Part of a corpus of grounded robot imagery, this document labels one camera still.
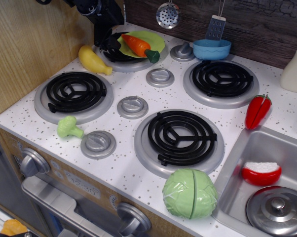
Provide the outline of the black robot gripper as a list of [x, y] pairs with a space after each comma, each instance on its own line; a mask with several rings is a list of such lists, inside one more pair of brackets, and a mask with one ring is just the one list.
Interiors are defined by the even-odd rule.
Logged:
[[94, 45], [113, 47], [112, 28], [124, 24], [120, 6], [114, 0], [65, 0], [94, 24]]

